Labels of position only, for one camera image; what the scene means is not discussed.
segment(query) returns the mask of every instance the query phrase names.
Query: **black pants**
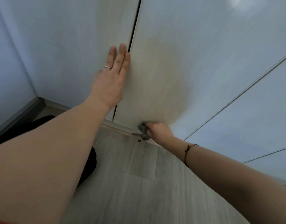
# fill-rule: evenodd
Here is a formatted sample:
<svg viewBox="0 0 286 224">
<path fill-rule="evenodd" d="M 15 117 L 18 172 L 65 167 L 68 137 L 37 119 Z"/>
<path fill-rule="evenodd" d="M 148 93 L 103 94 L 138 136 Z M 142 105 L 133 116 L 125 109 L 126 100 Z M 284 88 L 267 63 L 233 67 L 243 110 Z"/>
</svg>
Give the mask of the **black pants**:
<svg viewBox="0 0 286 224">
<path fill-rule="evenodd" d="M 55 118 L 55 116 L 45 116 L 28 124 L 23 124 L 13 129 L 7 130 L 4 134 L 0 136 L 0 144 L 4 143 L 14 137 L 17 137 L 23 133 L 28 131 L 34 130 L 35 128 L 45 124 L 46 122 L 50 121 L 51 119 Z M 87 159 L 86 165 L 84 167 L 83 173 L 79 180 L 78 186 L 89 177 L 89 175 L 94 171 L 96 168 L 96 152 L 95 149 L 92 147 L 89 157 Z"/>
</svg>

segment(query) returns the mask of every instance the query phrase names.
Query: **gray laminate floor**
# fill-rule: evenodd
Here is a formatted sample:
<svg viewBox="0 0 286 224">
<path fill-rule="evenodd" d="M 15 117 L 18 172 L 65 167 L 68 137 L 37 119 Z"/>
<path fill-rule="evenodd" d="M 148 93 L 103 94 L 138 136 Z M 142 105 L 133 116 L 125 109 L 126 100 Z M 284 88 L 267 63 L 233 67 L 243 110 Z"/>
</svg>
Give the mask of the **gray laminate floor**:
<svg viewBox="0 0 286 224">
<path fill-rule="evenodd" d="M 100 128 L 93 147 L 97 167 L 77 188 L 62 224 L 248 223 L 161 147 L 108 127 Z"/>
</svg>

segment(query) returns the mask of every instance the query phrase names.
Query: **door panel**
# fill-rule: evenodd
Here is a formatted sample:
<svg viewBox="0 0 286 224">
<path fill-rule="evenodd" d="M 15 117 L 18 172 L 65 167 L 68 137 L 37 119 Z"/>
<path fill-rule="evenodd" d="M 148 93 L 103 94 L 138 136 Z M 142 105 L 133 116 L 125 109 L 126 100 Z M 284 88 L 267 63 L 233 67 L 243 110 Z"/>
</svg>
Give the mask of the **door panel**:
<svg viewBox="0 0 286 224">
<path fill-rule="evenodd" d="M 246 165 L 269 176 L 286 181 L 286 150 L 250 161 Z"/>
<path fill-rule="evenodd" d="M 0 0 L 38 96 L 74 107 L 111 45 L 129 44 L 138 0 Z M 113 110 L 107 116 L 112 120 Z"/>
<path fill-rule="evenodd" d="M 286 60 L 186 141 L 240 162 L 286 148 Z"/>
<path fill-rule="evenodd" d="M 185 139 L 286 56 L 286 0 L 142 0 L 114 121 Z"/>
</svg>

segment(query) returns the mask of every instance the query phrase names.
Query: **person's left hand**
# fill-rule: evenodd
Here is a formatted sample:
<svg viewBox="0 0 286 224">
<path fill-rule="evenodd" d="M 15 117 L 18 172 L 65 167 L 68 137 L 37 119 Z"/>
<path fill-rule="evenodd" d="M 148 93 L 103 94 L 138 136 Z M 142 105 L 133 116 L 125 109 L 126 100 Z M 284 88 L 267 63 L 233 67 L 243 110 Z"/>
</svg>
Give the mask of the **person's left hand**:
<svg viewBox="0 0 286 224">
<path fill-rule="evenodd" d="M 111 46 L 106 65 L 110 67 L 98 71 L 89 100 L 96 99 L 110 111 L 123 98 L 122 88 L 130 64 L 130 54 L 126 52 L 125 44 L 120 44 L 119 53 L 114 61 L 116 47 Z"/>
</svg>

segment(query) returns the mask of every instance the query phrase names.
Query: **gray cloth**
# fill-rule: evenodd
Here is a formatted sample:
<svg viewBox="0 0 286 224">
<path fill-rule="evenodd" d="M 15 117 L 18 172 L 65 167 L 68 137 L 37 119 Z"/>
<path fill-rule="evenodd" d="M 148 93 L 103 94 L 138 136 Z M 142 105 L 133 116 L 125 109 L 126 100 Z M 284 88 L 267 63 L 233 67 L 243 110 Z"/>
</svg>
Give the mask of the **gray cloth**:
<svg viewBox="0 0 286 224">
<path fill-rule="evenodd" d="M 139 131 L 141 131 L 142 133 L 132 133 L 132 135 L 134 136 L 140 136 L 142 138 L 143 141 L 148 140 L 150 137 L 147 135 L 147 127 L 145 126 L 145 122 L 142 122 L 140 125 L 138 125 L 138 129 Z"/>
</svg>

